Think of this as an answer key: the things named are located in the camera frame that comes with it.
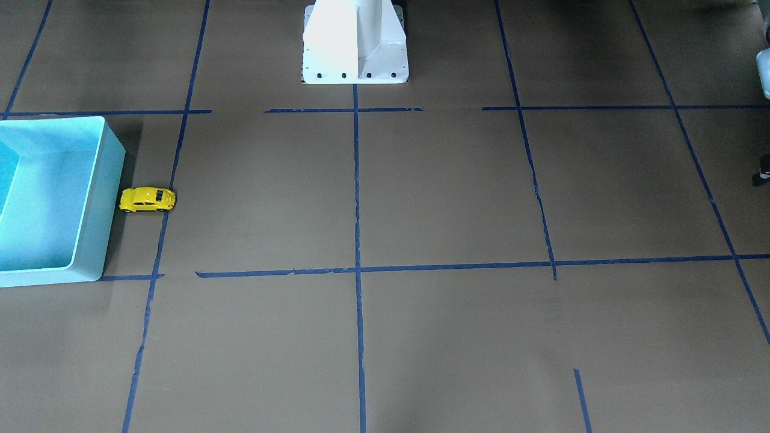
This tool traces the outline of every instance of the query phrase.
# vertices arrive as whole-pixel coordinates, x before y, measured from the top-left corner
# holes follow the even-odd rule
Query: black object
[[[770,182],[770,153],[759,159],[759,173],[752,176],[754,186],[762,186]]]

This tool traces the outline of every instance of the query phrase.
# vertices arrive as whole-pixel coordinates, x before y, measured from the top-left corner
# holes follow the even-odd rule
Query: blue tape line
[[[198,36],[198,47],[196,50],[195,60],[192,64],[192,72],[190,73],[190,84],[187,89],[187,101],[185,102],[185,114],[182,115],[182,125],[179,128],[179,141],[176,144],[176,156],[174,159],[174,167],[171,173],[170,185],[174,184],[174,176],[176,173],[176,165],[179,162],[179,151],[182,149],[182,140],[185,135],[185,128],[187,125],[187,112],[189,111],[190,101],[193,98],[193,88],[195,86],[196,70],[198,69],[198,61],[200,59],[200,50],[203,46],[203,36],[206,31],[206,20],[209,16],[209,3],[210,0],[206,0],[206,6],[203,9],[203,19],[200,25],[200,34]],[[136,386],[139,383],[139,372],[142,369],[142,358],[144,357],[145,343],[147,342],[147,328],[149,326],[150,313],[152,312],[152,299],[155,297],[156,283],[159,278],[160,260],[163,254],[163,243],[166,239],[166,228],[169,223],[169,214],[163,214],[163,223],[160,228],[160,235],[158,236],[158,252],[155,256],[155,263],[152,267],[152,279],[149,282],[149,291],[147,293],[147,304],[145,306],[145,320],[144,327],[142,329],[142,344],[139,346],[139,351],[136,353],[136,361],[134,363],[134,375],[131,379],[131,388],[129,390],[129,400],[126,403],[126,415],[123,418],[122,433],[128,433],[129,426],[131,425],[131,414],[134,407],[134,399],[136,398]]]
[[[157,278],[163,278],[163,274],[158,274]],[[152,275],[105,275],[97,281],[149,281]]]
[[[575,384],[577,385],[577,396],[580,398],[580,406],[583,410],[583,422],[585,423],[586,433],[593,433],[591,428],[591,417],[588,416],[588,405],[585,402],[585,392],[583,391],[583,381],[580,377],[580,370],[573,368],[575,374]]]
[[[147,328],[149,327],[149,317],[152,312],[152,299],[155,297],[155,287],[160,278],[160,257],[163,253],[163,242],[166,238],[166,227],[169,223],[169,214],[163,214],[163,222],[158,236],[158,251],[155,255],[155,263],[152,265],[152,276],[149,281],[149,290],[147,292],[147,303],[145,304],[145,317],[142,326],[142,343],[139,345],[139,351],[136,352],[134,361],[134,374],[131,377],[131,388],[129,389],[129,400],[126,403],[126,415],[123,417],[122,433],[128,433],[131,424],[131,413],[134,409],[134,400],[136,399],[136,387],[139,384],[139,372],[142,370],[142,359],[144,358],[144,348],[147,342]]]
[[[179,139],[176,142],[176,153],[174,154],[174,164],[171,169],[171,180],[169,181],[169,188],[174,189],[174,180],[176,179],[176,168],[179,166],[179,155],[182,153],[182,143],[185,139],[185,130],[187,129],[187,112],[190,109],[190,104],[193,100],[193,90],[195,89],[195,78],[198,75],[198,61],[200,60],[200,51],[203,48],[203,36],[206,34],[206,22],[209,18],[209,5],[211,1],[206,0],[206,6],[203,8],[203,20],[200,24],[200,32],[198,34],[198,46],[195,50],[195,59],[192,61],[192,71],[190,73],[190,82],[187,87],[187,100],[185,101],[185,113],[182,115],[182,126],[179,129]]]
[[[738,259],[741,260],[764,260],[770,259],[770,254],[739,254]]]
[[[703,106],[675,106],[676,109],[770,109],[770,105],[703,105]],[[515,111],[515,106],[488,106],[481,107],[481,111]],[[572,110],[624,110],[624,109],[674,109],[674,106],[522,106],[524,111],[572,111]]]
[[[725,238],[725,242],[727,243],[728,249],[730,250],[730,255],[733,261],[735,262],[735,268],[738,270],[738,275],[740,275],[741,277],[741,281],[743,282],[743,287],[746,290],[748,299],[749,301],[751,301],[752,307],[754,308],[754,313],[756,314],[757,320],[759,321],[759,326],[762,329],[762,333],[765,335],[765,340],[767,341],[768,345],[770,345],[770,331],[768,331],[767,324],[765,323],[765,319],[762,316],[762,312],[759,310],[759,306],[757,305],[756,299],[754,298],[754,292],[752,291],[751,286],[748,284],[746,275],[743,272],[741,261],[739,260],[738,255],[735,252],[735,248],[733,247],[732,241],[730,240],[730,235],[727,232],[727,227],[725,226],[725,222],[722,220],[721,214],[719,212],[719,208],[717,207],[717,203],[714,199],[714,195],[711,193],[711,188],[708,186],[708,182],[706,181],[706,176],[703,173],[701,164],[698,161],[698,156],[695,154],[695,148],[693,147],[692,142],[690,141],[689,134],[687,134],[685,123],[682,120],[681,115],[679,114],[679,110],[677,109],[676,103],[674,101],[674,96],[671,94],[671,89],[668,87],[668,82],[666,81],[666,78],[663,75],[663,69],[661,68],[661,64],[658,61],[658,57],[655,55],[655,51],[652,48],[652,44],[650,43],[650,39],[647,35],[647,32],[644,30],[644,26],[641,23],[641,18],[639,17],[639,13],[637,12],[636,6],[634,5],[634,0],[628,0],[628,4],[631,6],[631,11],[634,13],[634,18],[636,19],[637,25],[639,26],[639,31],[641,32],[641,35],[644,38],[644,43],[647,44],[647,49],[650,52],[652,61],[655,64],[655,68],[658,70],[658,74],[661,77],[663,88],[666,91],[666,95],[668,95],[668,100],[671,103],[671,107],[674,109],[677,122],[679,123],[679,129],[681,129],[681,133],[685,138],[685,142],[687,143],[687,148],[690,152],[690,157],[692,158],[692,162],[695,164],[695,169],[697,169],[698,171],[698,176],[701,178],[701,183],[703,185],[704,190],[706,191],[706,195],[708,196],[708,201],[711,203],[711,208],[714,210],[714,215],[716,216],[717,221],[719,222],[719,228],[722,231],[722,236]]]
[[[361,290],[361,200],[360,200],[360,135],[358,120],[358,85],[353,85],[353,179],[356,183],[356,313],[358,327],[358,405],[361,433],[367,433],[367,386],[363,372],[363,303]]]
[[[198,278],[238,278],[238,277],[268,277],[273,275],[317,275],[317,274],[351,274],[354,267],[331,267],[319,269],[281,269],[281,270],[244,270],[236,272],[195,272]]]
[[[425,264],[409,266],[368,266],[362,267],[361,272],[401,272],[406,270],[461,270],[461,269],[507,269],[514,267],[550,267],[551,262],[511,262],[511,263],[459,263],[459,264]]]
[[[295,112],[410,112],[410,111],[423,111],[420,107],[393,107],[393,108],[368,108],[358,109],[353,107],[348,108],[336,108],[336,109],[269,109],[267,113],[295,113]]]
[[[358,109],[358,112],[409,112],[409,111],[423,111],[423,109],[410,108],[410,107]]]
[[[32,41],[32,47],[29,49],[29,53],[27,54],[27,59],[24,61],[24,65],[22,66],[22,71],[18,74],[18,78],[16,79],[16,84],[13,87],[13,93],[11,93],[11,98],[8,100],[8,105],[5,106],[5,112],[3,113],[2,119],[7,120],[8,114],[11,112],[11,108],[13,108],[14,102],[16,102],[16,96],[18,95],[18,90],[22,87],[22,80],[24,79],[24,75],[27,73],[27,68],[29,67],[29,63],[32,61],[32,56],[35,54],[35,49],[38,46],[38,42],[40,42],[40,36],[43,33],[43,29],[45,27],[45,22],[48,21],[48,15],[51,11],[51,6],[53,5],[53,0],[49,0],[48,4],[45,6],[45,12],[43,12],[43,18],[40,20],[40,26],[38,27],[38,32],[35,34],[35,40]]]
[[[494,0],[494,9],[497,13],[497,24],[500,26],[500,37],[503,40],[503,49],[505,51],[505,59],[508,64],[508,74],[511,76],[511,88],[514,91],[514,99],[516,101],[516,111],[519,115],[519,124],[521,126],[521,135],[524,137],[524,148],[527,150],[527,161],[532,170],[532,187],[534,188],[534,195],[537,197],[537,205],[540,207],[540,217],[543,220],[543,235],[545,235],[545,245],[548,249],[548,258],[551,260],[551,272],[553,273],[554,280],[557,279],[556,275],[556,260],[554,259],[554,249],[551,246],[551,235],[548,234],[548,223],[545,219],[545,208],[543,208],[543,199],[540,195],[540,187],[537,184],[537,174],[534,169],[534,161],[532,160],[532,149],[530,148],[529,137],[527,136],[527,125],[524,122],[524,111],[521,109],[521,101],[519,100],[519,91],[516,86],[516,76],[514,74],[514,64],[511,61],[511,51],[508,49],[508,39],[505,35],[505,28],[503,27],[503,16],[500,12],[500,2]]]
[[[676,106],[677,109],[770,109],[770,105],[699,105],[699,106]]]
[[[732,260],[732,256],[684,256],[684,257],[640,257],[631,259],[557,260],[558,266],[591,266],[598,264],[633,263],[681,263]]]
[[[748,254],[738,256],[741,260],[770,259],[770,254]],[[732,256],[681,256],[681,257],[638,257],[625,259],[589,259],[556,260],[556,266],[596,266],[604,264],[641,264],[641,263],[686,263],[733,260]],[[463,270],[463,269],[510,269],[517,267],[550,267],[550,261],[500,262],[500,263],[452,263],[418,264],[403,266],[362,266],[361,273],[402,272],[412,270]],[[310,269],[246,270],[236,272],[196,272],[200,278],[265,277],[272,275],[311,275],[311,274],[352,274],[355,267],[328,267]]]
[[[265,112],[353,112],[353,109],[269,109]]]
[[[27,111],[8,112],[8,117],[20,116],[132,116],[150,114],[210,114],[210,109],[134,109],[134,110],[92,110],[92,111]]]

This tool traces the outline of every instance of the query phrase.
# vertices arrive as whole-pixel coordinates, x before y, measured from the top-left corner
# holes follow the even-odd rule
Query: plastic bin
[[[0,122],[0,287],[102,276],[125,154],[103,117]]]

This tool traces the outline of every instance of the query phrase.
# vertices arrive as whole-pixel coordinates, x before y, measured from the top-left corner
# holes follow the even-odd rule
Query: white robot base
[[[403,9],[390,0],[316,0],[305,8],[306,84],[396,84],[409,78]]]

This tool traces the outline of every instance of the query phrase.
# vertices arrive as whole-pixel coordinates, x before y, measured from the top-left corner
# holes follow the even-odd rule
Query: yellow toy car
[[[120,210],[131,212],[168,212],[176,204],[176,194],[166,188],[141,186],[123,190],[120,196]]]

